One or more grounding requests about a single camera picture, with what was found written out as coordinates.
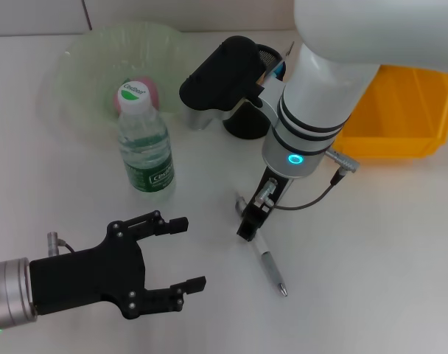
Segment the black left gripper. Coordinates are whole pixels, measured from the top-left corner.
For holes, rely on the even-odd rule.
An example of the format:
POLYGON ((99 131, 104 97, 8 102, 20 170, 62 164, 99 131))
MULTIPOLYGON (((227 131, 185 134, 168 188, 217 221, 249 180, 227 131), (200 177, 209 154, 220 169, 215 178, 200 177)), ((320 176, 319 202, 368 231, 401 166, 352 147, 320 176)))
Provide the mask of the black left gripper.
POLYGON ((185 294, 203 291, 205 277, 144 292, 145 267, 137 242, 186 232, 186 217, 164 220, 155 210, 108 225, 105 239, 91 249, 29 263, 33 305, 40 316, 97 302, 111 302, 126 319, 180 312, 185 294))

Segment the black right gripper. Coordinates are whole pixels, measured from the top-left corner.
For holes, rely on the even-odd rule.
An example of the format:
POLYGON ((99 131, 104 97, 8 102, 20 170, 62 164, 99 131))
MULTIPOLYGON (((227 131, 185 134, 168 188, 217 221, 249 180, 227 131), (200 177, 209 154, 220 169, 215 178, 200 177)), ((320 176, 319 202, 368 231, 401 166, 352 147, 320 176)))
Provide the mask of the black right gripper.
POLYGON ((269 167, 265 168, 262 178, 256 188, 255 193, 248 202, 245 209, 245 215, 242 216, 241 224, 237 230, 237 234, 247 242, 251 242, 255 236, 256 232, 261 226, 261 221, 265 221, 269 214, 273 211, 275 205, 279 202, 279 199, 286 192, 287 188, 290 186, 293 180, 291 178, 286 178, 273 172, 269 167), (269 194, 268 198, 273 202, 273 206, 268 206, 264 202, 256 202, 257 196, 261 191, 263 191, 265 184, 270 180, 274 179, 276 181, 275 190, 269 194))

